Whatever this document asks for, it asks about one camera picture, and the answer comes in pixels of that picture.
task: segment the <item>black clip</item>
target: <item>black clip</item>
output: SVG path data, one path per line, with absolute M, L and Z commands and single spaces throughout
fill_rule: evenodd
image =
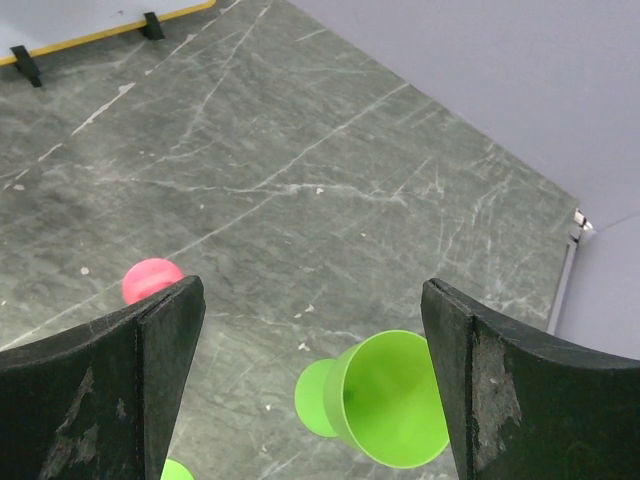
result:
M 144 19 L 147 21 L 147 24 L 140 29 L 142 34 L 149 40 L 164 40 L 164 32 L 162 31 L 160 21 L 156 14 L 154 12 L 145 13 Z
M 24 45 L 18 45 L 17 47 L 11 47 L 11 51 L 16 57 L 16 63 L 14 63 L 15 67 L 18 69 L 22 75 L 25 76 L 31 85 L 35 88 L 42 86 L 42 81 L 40 80 L 40 69 L 36 62 L 33 61 L 31 55 L 24 47 Z

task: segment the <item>green plastic cup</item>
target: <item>green plastic cup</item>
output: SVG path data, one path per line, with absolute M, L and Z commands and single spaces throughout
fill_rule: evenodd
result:
M 176 462 L 175 460 L 171 460 L 167 458 L 164 463 L 164 468 L 162 469 L 162 476 L 160 480 L 194 480 L 193 475 L 187 470 L 187 468 Z
M 378 333 L 338 359 L 317 361 L 296 384 L 302 423 L 392 468 L 416 468 L 449 444 L 429 347 L 405 330 Z

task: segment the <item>pink circle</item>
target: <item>pink circle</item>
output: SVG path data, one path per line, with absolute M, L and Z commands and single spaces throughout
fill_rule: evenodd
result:
M 177 265 L 164 258 L 148 258 L 136 263 L 124 276 L 122 296 L 127 305 L 179 282 L 184 278 Z

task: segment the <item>marble countertop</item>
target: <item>marble countertop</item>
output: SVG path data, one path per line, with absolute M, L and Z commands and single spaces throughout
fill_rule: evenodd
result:
M 202 277 L 170 455 L 200 479 L 452 479 L 307 432 L 311 362 L 421 331 L 440 277 L 545 328 L 576 201 L 281 1 L 221 2 L 0 69 L 0 347 L 122 307 L 135 262 Z

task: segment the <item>yellow strip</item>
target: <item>yellow strip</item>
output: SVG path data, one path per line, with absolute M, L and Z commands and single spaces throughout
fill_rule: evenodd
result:
M 209 7 L 212 7 L 215 3 L 216 0 L 208 0 L 206 3 L 196 5 L 195 7 L 183 8 L 182 10 L 178 10 L 177 12 L 160 15 L 158 16 L 158 20 L 164 22 L 171 18 L 181 17 L 189 13 L 199 12 L 200 10 L 205 10 Z M 40 55 L 46 55 L 47 53 L 57 52 L 58 50 L 64 50 L 65 48 L 77 47 L 78 45 L 93 42 L 94 40 L 100 40 L 101 38 L 111 37 L 113 35 L 118 35 L 124 32 L 130 32 L 131 30 L 137 30 L 138 28 L 142 28 L 145 25 L 146 22 L 144 20 L 136 23 L 129 23 L 128 25 L 112 28 L 103 32 L 92 33 L 91 35 L 75 38 L 73 40 L 67 40 L 66 42 L 56 43 L 55 45 L 50 45 L 48 47 L 36 48 L 35 50 L 29 51 L 29 54 L 32 57 L 39 57 Z M 16 57 L 13 55 L 9 57 L 0 57 L 0 65 L 8 65 L 10 63 L 15 63 L 15 61 Z

